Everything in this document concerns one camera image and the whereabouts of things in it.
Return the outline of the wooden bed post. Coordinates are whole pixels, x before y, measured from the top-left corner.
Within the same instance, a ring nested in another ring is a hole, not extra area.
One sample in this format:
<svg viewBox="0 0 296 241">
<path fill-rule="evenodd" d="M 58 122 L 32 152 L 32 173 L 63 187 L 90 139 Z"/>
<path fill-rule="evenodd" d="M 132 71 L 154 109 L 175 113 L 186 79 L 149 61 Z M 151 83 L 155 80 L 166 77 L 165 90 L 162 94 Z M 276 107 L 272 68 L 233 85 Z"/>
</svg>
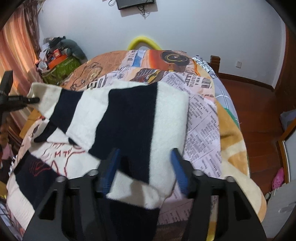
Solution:
<svg viewBox="0 0 296 241">
<path fill-rule="evenodd" d="M 211 55 L 210 56 L 210 62 L 209 65 L 210 67 L 213 69 L 213 71 L 218 74 L 219 73 L 219 68 L 220 68 L 220 57 L 219 56 L 215 56 L 215 55 Z"/>
</svg>

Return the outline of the striped orange curtain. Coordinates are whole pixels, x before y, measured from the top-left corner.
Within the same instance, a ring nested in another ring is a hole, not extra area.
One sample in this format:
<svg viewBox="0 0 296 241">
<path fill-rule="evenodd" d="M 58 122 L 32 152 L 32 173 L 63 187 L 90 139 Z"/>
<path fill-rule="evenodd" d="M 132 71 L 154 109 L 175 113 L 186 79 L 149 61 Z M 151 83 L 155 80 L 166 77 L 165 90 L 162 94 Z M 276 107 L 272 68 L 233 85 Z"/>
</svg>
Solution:
<svg viewBox="0 0 296 241">
<path fill-rule="evenodd" d="M 33 82 L 42 82 L 36 71 L 35 53 L 26 23 L 26 4 L 21 4 L 1 29 L 1 76 L 13 71 L 12 95 L 26 96 Z"/>
</svg>

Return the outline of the black white striped sweater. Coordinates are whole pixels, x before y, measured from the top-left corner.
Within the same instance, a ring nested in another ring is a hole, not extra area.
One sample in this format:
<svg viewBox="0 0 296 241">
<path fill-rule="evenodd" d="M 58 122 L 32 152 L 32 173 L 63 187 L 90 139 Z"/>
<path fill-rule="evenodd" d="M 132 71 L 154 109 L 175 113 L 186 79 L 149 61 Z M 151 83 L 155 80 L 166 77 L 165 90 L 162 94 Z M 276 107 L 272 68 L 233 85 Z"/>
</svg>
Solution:
<svg viewBox="0 0 296 241">
<path fill-rule="evenodd" d="M 170 152 L 183 149 L 189 97 L 160 81 L 115 80 L 71 91 L 34 83 L 28 96 L 42 118 L 29 129 L 9 178 L 7 206 L 26 228 L 58 176 L 78 178 L 98 167 L 113 148 L 121 161 L 107 198 L 123 226 L 155 224 L 175 183 Z"/>
</svg>

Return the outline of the white wardrobe with heart stickers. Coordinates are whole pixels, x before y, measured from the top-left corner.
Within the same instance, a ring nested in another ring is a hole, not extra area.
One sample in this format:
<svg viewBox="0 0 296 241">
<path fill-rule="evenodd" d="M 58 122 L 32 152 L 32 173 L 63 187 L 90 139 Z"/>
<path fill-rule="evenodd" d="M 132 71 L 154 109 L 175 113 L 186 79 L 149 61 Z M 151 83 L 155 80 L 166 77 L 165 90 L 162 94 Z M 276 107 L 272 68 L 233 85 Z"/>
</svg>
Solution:
<svg viewBox="0 0 296 241">
<path fill-rule="evenodd" d="M 285 132 L 277 143 L 285 181 L 266 194 L 262 226 L 268 240 L 295 240 L 295 110 L 283 113 L 281 120 Z"/>
</svg>

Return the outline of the grey jacket on pile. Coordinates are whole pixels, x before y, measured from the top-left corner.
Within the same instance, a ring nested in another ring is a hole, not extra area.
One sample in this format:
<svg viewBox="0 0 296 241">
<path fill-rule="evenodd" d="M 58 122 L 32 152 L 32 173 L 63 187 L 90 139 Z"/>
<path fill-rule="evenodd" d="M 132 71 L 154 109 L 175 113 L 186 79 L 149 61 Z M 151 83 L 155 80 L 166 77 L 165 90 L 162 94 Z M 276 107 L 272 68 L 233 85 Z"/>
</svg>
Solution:
<svg viewBox="0 0 296 241">
<path fill-rule="evenodd" d="M 58 48 L 61 50 L 66 50 L 66 55 L 73 55 L 79 60 L 86 60 L 87 57 L 78 44 L 70 39 L 61 38 L 57 44 Z"/>
</svg>

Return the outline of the green patterned storage hamper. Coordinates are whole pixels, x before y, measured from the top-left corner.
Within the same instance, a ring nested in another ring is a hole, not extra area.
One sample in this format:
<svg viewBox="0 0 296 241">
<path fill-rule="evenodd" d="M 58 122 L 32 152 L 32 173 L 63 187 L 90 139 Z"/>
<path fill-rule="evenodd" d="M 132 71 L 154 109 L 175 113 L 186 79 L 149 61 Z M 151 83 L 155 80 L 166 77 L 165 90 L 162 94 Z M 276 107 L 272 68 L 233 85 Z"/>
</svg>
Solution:
<svg viewBox="0 0 296 241">
<path fill-rule="evenodd" d="M 43 82 L 52 85 L 61 85 L 64 80 L 81 65 L 80 61 L 69 56 L 61 63 L 57 64 L 52 70 L 42 74 Z"/>
</svg>

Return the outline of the small black wall monitor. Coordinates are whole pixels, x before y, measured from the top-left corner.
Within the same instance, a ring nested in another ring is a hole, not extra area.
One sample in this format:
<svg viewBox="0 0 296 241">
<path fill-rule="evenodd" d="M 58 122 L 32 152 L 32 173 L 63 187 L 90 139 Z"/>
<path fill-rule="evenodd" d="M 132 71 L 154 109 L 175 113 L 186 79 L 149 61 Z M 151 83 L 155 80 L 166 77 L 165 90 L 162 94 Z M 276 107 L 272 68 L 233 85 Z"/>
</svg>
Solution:
<svg viewBox="0 0 296 241">
<path fill-rule="evenodd" d="M 131 8 L 134 6 L 145 6 L 146 4 L 154 4 L 155 0 L 116 0 L 119 10 Z"/>
</svg>

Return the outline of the yellow foam padded bed rail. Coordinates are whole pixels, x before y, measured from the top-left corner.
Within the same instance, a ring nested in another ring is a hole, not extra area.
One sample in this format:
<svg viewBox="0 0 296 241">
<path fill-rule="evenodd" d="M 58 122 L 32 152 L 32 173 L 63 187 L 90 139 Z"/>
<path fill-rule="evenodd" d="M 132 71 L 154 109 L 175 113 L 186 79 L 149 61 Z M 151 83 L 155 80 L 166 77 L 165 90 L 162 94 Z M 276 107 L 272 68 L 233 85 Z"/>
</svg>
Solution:
<svg viewBox="0 0 296 241">
<path fill-rule="evenodd" d="M 145 36 L 138 36 L 136 38 L 134 38 L 128 45 L 127 47 L 127 51 L 130 50 L 135 50 L 135 48 L 139 45 L 139 44 L 144 44 L 147 45 L 150 49 L 153 50 L 162 50 L 162 48 L 152 39 L 145 37 Z"/>
</svg>

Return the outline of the pink slipper on floor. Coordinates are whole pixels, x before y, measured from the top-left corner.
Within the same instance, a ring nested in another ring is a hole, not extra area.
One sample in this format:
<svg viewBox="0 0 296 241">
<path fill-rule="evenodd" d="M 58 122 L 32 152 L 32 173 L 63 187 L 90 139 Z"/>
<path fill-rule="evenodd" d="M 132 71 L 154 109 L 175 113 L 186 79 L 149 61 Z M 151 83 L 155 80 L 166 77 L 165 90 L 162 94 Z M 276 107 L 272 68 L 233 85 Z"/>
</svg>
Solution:
<svg viewBox="0 0 296 241">
<path fill-rule="evenodd" d="M 285 181 L 284 169 L 280 168 L 272 181 L 272 185 L 271 185 L 272 190 L 276 190 L 280 188 L 284 181 Z"/>
</svg>

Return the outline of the orange box on hamper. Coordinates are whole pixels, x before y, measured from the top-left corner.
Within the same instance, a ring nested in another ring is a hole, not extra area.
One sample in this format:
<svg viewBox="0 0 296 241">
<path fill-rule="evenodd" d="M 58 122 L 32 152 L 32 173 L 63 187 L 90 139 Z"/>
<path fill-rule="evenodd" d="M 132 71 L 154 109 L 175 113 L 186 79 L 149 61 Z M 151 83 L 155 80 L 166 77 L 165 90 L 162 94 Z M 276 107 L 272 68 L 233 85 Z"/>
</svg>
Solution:
<svg viewBox="0 0 296 241">
<path fill-rule="evenodd" d="M 58 58 L 53 59 L 50 63 L 48 63 L 49 69 L 50 70 L 53 69 L 58 64 L 60 64 L 61 62 L 63 62 L 65 59 L 67 59 L 67 56 L 66 55 L 61 55 Z"/>
</svg>

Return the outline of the printed newspaper pattern bedspread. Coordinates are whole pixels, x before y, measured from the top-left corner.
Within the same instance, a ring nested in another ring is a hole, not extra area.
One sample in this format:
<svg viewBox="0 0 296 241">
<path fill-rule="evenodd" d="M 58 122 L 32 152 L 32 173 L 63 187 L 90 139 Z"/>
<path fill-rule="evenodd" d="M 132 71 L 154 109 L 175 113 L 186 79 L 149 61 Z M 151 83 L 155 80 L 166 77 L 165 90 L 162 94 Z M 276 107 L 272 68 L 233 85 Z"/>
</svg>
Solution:
<svg viewBox="0 0 296 241">
<path fill-rule="evenodd" d="M 250 201 L 260 221 L 266 214 L 266 200 L 260 188 L 250 178 L 246 145 L 242 133 L 227 111 L 214 97 L 213 70 L 199 57 L 188 58 L 182 52 L 133 50 L 117 51 L 99 56 L 98 62 L 87 62 L 78 68 L 82 83 L 71 91 L 102 88 L 115 80 L 146 85 L 164 82 L 185 92 L 189 97 L 184 159 L 214 178 L 233 176 Z M 179 239 L 184 223 L 189 219 L 192 201 L 182 196 L 176 182 L 159 210 L 155 224 L 140 220 L 120 226 L 112 211 L 111 221 L 118 240 Z M 6 208 L 13 227 L 20 237 L 27 229 Z"/>
</svg>

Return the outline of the white wall socket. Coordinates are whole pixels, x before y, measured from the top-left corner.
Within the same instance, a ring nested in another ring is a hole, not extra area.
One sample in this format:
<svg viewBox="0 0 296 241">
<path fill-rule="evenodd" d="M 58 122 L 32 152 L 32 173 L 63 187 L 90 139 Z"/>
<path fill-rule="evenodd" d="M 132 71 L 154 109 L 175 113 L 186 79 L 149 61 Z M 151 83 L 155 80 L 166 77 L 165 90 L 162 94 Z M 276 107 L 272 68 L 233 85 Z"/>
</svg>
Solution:
<svg viewBox="0 0 296 241">
<path fill-rule="evenodd" d="M 241 68 L 241 66 L 242 66 L 242 62 L 237 61 L 237 62 L 236 62 L 236 67 L 237 67 L 237 68 Z"/>
</svg>

